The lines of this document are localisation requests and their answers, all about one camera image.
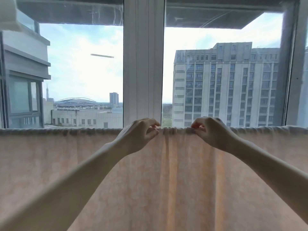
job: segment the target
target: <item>gathered fabric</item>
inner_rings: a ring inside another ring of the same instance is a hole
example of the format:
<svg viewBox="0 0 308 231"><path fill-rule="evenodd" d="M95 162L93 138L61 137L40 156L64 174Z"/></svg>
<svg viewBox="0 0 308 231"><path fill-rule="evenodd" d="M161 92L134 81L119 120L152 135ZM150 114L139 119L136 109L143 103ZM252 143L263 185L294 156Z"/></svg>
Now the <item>gathered fabric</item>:
<svg viewBox="0 0 308 231"><path fill-rule="evenodd" d="M308 172L308 129L232 130ZM0 130L0 219L120 131ZM144 149L117 163L69 230L273 231L308 225L239 159L210 147L190 128L163 128Z"/></svg>

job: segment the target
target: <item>hand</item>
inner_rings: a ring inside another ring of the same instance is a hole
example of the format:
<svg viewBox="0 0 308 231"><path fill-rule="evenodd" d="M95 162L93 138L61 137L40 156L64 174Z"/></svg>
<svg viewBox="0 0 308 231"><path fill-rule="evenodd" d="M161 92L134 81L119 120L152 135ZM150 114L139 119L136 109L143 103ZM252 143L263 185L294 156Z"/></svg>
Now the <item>hand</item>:
<svg viewBox="0 0 308 231"><path fill-rule="evenodd" d="M219 118L197 118L191 127L206 143L222 151L230 152L231 147L240 140Z"/></svg>
<svg viewBox="0 0 308 231"><path fill-rule="evenodd" d="M160 124L154 118L136 120L125 127L112 143L123 146L127 154L132 154L144 148L151 139L159 134L157 126Z"/></svg>

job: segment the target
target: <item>person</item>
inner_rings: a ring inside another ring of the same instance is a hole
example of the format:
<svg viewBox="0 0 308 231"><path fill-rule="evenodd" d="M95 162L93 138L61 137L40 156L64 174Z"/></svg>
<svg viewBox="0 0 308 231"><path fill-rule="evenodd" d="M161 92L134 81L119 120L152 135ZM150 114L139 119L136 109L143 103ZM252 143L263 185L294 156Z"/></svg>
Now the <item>person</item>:
<svg viewBox="0 0 308 231"><path fill-rule="evenodd" d="M141 150L159 131L155 119L136 120L114 141L48 186L0 224L0 231L65 231L110 170L125 156ZM196 135L252 168L306 223L308 175L233 133L218 118L197 118Z"/></svg>

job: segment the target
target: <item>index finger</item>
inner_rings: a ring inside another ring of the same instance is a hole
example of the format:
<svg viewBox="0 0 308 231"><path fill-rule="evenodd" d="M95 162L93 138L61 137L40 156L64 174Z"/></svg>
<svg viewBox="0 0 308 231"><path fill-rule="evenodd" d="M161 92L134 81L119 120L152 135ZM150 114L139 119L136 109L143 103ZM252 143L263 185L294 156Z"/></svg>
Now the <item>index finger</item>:
<svg viewBox="0 0 308 231"><path fill-rule="evenodd" d="M202 118L196 118L196 120L192 123L192 125L190 126L191 128L199 128L199 126L201 125L205 125L205 117Z"/></svg>
<svg viewBox="0 0 308 231"><path fill-rule="evenodd" d="M148 127L150 127L150 126L160 126L160 123L157 120L155 120L154 118L145 120L145 123L148 125Z"/></svg>

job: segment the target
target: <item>blue sky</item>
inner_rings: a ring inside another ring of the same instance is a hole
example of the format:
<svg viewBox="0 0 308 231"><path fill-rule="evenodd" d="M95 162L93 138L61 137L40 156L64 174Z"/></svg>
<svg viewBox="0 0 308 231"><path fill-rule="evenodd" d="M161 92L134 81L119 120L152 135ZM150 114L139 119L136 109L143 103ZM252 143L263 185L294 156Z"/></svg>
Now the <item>blue sky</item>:
<svg viewBox="0 0 308 231"><path fill-rule="evenodd" d="M176 50L209 49L222 42L252 42L253 47L279 47L282 14L265 13L241 30L166 28L164 35L163 102L172 102ZM40 24L51 42L48 61L51 80L43 83L46 96L60 100L87 97L108 102L109 93L123 100L123 26ZM90 54L114 56L94 57Z"/></svg>

